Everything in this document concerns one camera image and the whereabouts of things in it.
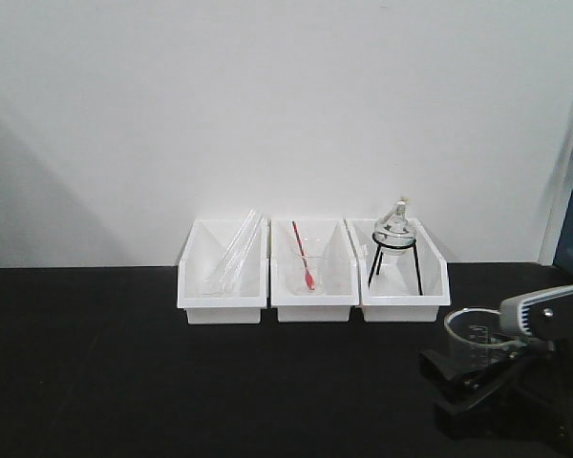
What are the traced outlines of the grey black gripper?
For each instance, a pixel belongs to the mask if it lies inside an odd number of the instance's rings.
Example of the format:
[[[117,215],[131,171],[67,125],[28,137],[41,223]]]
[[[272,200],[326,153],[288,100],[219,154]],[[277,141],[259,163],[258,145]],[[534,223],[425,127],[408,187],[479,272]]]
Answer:
[[[551,348],[573,453],[573,284],[505,299],[499,313],[506,334]],[[542,437],[554,426],[552,402],[541,390],[548,370],[538,358],[507,359],[476,370],[423,350],[418,363],[422,377],[439,392],[435,425],[449,437]]]

